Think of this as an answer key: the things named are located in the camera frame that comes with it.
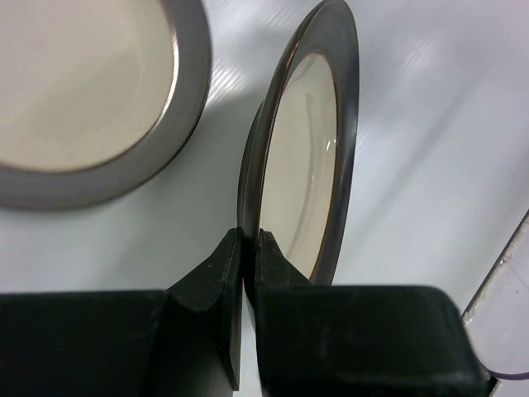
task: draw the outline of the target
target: ceramic plate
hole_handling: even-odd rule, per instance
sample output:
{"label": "ceramic plate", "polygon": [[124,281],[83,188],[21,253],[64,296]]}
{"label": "ceramic plate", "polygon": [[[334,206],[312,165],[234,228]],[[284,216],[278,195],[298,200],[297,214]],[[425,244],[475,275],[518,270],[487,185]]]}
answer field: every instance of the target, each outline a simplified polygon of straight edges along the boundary
{"label": "ceramic plate", "polygon": [[0,5],[0,204],[124,194],[183,147],[212,53],[199,0]]}
{"label": "ceramic plate", "polygon": [[255,246],[260,229],[272,232],[315,283],[330,284],[338,261],[358,104],[355,21],[345,2],[326,0],[279,61],[246,142],[238,196],[245,238]]}

